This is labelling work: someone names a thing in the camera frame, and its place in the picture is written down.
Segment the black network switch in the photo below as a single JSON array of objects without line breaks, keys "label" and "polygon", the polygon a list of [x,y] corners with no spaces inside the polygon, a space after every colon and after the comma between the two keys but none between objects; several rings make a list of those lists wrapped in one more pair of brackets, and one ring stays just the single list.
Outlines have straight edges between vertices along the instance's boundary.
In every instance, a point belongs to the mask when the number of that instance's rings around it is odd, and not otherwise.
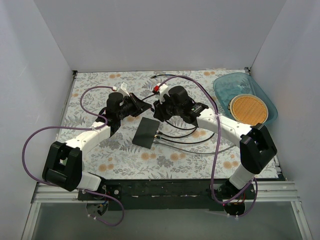
[{"label": "black network switch", "polygon": [[143,117],[132,139],[132,143],[139,147],[151,149],[159,126],[159,121]]}]

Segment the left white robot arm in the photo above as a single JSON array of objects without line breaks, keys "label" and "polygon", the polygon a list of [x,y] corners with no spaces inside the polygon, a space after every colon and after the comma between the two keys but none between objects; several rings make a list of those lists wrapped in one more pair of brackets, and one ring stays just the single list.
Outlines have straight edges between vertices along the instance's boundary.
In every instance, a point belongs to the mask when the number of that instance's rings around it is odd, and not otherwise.
[{"label": "left white robot arm", "polygon": [[49,148],[42,179],[67,191],[89,190],[95,200],[106,196],[102,178],[84,171],[85,156],[102,141],[112,137],[121,126],[121,120],[137,117],[152,107],[133,93],[124,96],[110,93],[104,107],[89,130],[66,142],[55,141]]}]

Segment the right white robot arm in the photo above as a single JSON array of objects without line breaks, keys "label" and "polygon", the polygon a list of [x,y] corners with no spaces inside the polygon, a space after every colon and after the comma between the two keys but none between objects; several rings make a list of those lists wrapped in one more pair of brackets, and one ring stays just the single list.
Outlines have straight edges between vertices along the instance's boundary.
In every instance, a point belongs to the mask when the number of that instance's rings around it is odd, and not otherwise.
[{"label": "right white robot arm", "polygon": [[166,84],[157,84],[153,91],[157,95],[154,118],[164,122],[173,116],[181,117],[185,123],[220,135],[240,149],[241,164],[226,186],[227,195],[232,199],[243,195],[244,186],[278,153],[267,127],[261,123],[251,126],[218,115],[207,105],[194,102],[180,85],[169,88]]}]

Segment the floral table mat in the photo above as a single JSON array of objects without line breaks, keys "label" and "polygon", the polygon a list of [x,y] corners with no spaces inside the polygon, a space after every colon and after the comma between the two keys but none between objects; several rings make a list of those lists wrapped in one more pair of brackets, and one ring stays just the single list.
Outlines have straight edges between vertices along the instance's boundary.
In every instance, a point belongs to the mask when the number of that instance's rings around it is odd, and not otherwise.
[{"label": "floral table mat", "polygon": [[[127,83],[127,90],[152,104],[153,87],[170,71],[79,72],[74,80],[58,140],[76,137],[106,105],[110,87]],[[208,130],[193,129],[173,117],[159,125],[163,133],[151,149],[132,143],[142,117],[126,117],[119,130],[84,158],[84,170],[106,179],[227,179],[241,163],[240,150]]]}]

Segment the teal plastic tray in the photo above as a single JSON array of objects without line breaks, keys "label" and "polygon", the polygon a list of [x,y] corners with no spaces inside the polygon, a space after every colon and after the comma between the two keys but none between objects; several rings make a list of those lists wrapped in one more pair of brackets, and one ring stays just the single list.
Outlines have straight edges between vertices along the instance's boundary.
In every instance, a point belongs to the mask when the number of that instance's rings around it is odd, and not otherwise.
[{"label": "teal plastic tray", "polygon": [[276,106],[258,85],[258,83],[248,74],[243,72],[235,72],[218,77],[213,81],[213,89],[217,97],[224,115],[234,120],[228,109],[230,101],[242,94],[250,94],[260,98],[268,109],[268,118],[265,125],[270,125],[278,117]]}]

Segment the round woven bamboo basket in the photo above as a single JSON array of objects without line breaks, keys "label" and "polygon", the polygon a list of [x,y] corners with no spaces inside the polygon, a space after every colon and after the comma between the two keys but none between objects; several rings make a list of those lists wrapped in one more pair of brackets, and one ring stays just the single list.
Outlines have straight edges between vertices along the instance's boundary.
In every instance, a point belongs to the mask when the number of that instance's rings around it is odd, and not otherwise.
[{"label": "round woven bamboo basket", "polygon": [[265,123],[269,116],[267,105],[252,94],[235,96],[230,100],[228,110],[236,121],[251,126]]}]

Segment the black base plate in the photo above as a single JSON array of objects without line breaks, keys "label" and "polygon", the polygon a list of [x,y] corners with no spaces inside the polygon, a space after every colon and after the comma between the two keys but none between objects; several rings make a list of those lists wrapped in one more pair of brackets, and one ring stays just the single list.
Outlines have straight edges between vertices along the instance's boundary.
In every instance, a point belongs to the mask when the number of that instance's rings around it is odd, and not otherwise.
[{"label": "black base plate", "polygon": [[207,209],[222,211],[210,179],[104,179],[98,192],[119,200],[125,210]]}]

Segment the aluminium frame rail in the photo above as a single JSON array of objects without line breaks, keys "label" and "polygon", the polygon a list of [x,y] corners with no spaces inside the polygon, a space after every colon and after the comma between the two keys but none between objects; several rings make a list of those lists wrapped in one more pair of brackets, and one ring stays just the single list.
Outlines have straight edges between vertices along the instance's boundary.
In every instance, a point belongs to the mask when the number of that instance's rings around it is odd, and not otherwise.
[{"label": "aluminium frame rail", "polygon": [[292,181],[261,181],[245,195],[244,217],[228,216],[210,197],[207,179],[109,180],[125,208],[110,202],[103,215],[92,195],[40,184],[24,240],[310,240]]}]

